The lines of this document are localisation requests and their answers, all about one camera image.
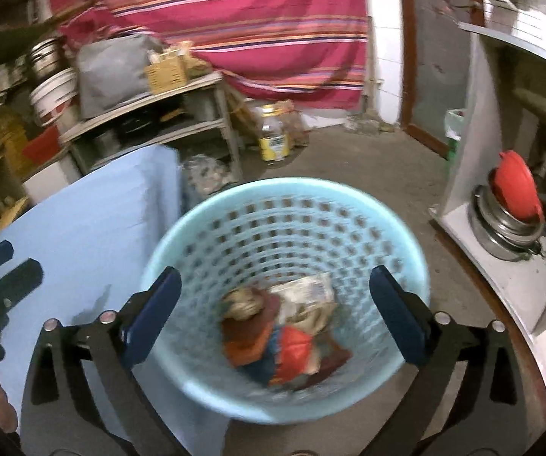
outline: yellow label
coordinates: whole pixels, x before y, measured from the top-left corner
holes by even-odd
[[[274,137],[259,140],[260,155],[263,161],[281,161],[290,154],[287,135],[275,135]]]

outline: metal screw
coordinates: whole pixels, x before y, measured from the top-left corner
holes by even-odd
[[[100,314],[100,322],[103,324],[110,324],[117,318],[117,312],[114,310],[106,310]]]
[[[58,319],[56,318],[49,318],[45,322],[43,322],[43,329],[46,331],[53,331],[56,327],[58,327]]]
[[[437,312],[433,318],[438,324],[442,324],[442,326],[450,324],[450,315],[446,312]]]
[[[492,328],[498,333],[501,333],[505,330],[505,324],[503,324],[503,322],[501,322],[500,320],[493,320]]]

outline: striped cloth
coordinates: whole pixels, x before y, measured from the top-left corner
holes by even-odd
[[[79,0],[50,0],[57,13]],[[73,48],[120,30],[190,40],[249,97],[352,108],[367,46],[366,0],[95,0],[62,32]]]

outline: stainless steel pot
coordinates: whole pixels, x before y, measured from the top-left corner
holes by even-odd
[[[503,261],[516,262],[528,260],[533,254],[540,252],[539,245],[534,244],[532,248],[524,249],[512,245],[496,233],[482,217],[478,209],[478,197],[474,192],[467,209],[467,219],[476,240],[489,254]]]
[[[28,75],[35,87],[69,67],[58,38],[46,39],[34,45],[28,53],[27,62]]]
[[[536,224],[523,223],[509,214],[497,201],[488,185],[476,187],[478,209],[492,229],[509,243],[518,247],[530,247],[543,234],[545,220],[541,218]]]

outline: laundry basket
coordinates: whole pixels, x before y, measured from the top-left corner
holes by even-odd
[[[420,246],[371,196],[310,178],[263,180],[219,193],[168,231],[145,270],[142,289],[165,266],[178,269],[183,280],[153,354],[187,396],[232,418],[287,424],[339,412],[375,391],[403,362],[368,290],[370,271],[380,264],[429,303]],[[300,391],[265,388],[234,370],[219,330],[223,294],[327,271],[339,303],[333,335],[353,357]]]

